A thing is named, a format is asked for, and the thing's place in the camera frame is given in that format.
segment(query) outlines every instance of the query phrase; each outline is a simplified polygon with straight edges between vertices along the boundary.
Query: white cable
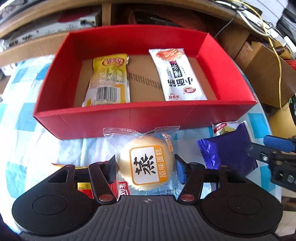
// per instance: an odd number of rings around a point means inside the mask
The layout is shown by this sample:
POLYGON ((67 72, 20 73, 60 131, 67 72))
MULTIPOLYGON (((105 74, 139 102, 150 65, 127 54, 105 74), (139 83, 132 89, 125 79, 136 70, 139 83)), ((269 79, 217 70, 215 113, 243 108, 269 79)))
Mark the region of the white cable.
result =
POLYGON ((257 29, 254 28, 254 26, 247 20, 247 18, 244 16, 244 14, 241 11, 237 11, 237 13, 240 15, 240 17, 243 19, 243 21, 257 34, 260 34, 261 36, 264 37, 269 37, 270 32, 268 34, 262 33, 258 31, 257 29))

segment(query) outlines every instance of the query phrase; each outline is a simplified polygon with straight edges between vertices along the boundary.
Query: red label on package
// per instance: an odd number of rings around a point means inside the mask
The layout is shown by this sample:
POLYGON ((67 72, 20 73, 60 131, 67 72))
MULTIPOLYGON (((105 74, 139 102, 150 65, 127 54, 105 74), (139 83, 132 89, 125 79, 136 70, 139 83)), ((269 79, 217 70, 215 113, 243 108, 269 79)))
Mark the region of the red label on package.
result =
POLYGON ((216 133, 217 131, 219 131, 220 129, 222 129, 223 127, 227 126, 227 124, 225 122, 221 123, 221 125, 217 126, 213 132, 216 133))
POLYGON ((118 196, 130 195, 127 182, 118 182, 118 196))

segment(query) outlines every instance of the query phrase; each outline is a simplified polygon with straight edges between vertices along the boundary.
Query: black cable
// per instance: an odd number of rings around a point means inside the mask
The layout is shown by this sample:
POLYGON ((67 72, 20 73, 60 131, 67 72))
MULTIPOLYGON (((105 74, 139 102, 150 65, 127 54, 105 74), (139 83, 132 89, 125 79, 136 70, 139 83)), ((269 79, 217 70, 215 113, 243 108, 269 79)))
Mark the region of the black cable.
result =
POLYGON ((231 24, 231 22, 235 19, 235 17, 237 16, 237 11, 235 12, 233 18, 229 21, 228 24, 226 24, 214 37, 214 39, 222 32, 223 29, 225 29, 229 24, 231 24))

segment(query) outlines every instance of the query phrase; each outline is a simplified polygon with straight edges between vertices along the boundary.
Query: checkered tablecloth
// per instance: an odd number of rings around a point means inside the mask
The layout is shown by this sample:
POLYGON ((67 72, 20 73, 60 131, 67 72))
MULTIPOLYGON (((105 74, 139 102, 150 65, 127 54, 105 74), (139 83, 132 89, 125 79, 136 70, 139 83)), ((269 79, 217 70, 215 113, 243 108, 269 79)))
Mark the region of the checkered tablecloth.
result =
MULTIPOLYGON (((16 232, 18 229, 11 215, 13 202, 54 172, 52 163, 88 166, 93 162, 109 160, 114 154, 104 138, 58 140, 32 117, 39 89, 52 59, 53 56, 45 56, 20 63, 0 104, 0 213, 16 232)), ((259 144, 263 144, 265 135, 271 134, 260 104, 239 120, 247 121, 255 142, 259 144)), ((173 142, 175 152, 186 162, 204 164, 196 141, 211 136, 212 127, 181 130, 173 142)), ((258 165, 259 168, 248 178, 280 199, 281 189, 270 182, 268 166, 261 162, 258 165)))

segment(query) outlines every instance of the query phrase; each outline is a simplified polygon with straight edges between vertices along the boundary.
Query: red box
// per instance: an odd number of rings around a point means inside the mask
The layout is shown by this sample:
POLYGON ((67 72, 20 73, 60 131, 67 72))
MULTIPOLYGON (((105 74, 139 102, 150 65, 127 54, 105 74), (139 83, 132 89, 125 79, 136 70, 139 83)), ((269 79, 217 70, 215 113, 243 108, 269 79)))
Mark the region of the red box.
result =
POLYGON ((117 25, 71 32, 43 82, 33 116, 59 139, 103 136, 104 127, 147 132, 235 121, 257 102, 231 58, 207 33, 154 25, 117 25), (73 108, 82 61, 116 53, 146 54, 184 48, 195 57, 217 100, 137 102, 73 108))

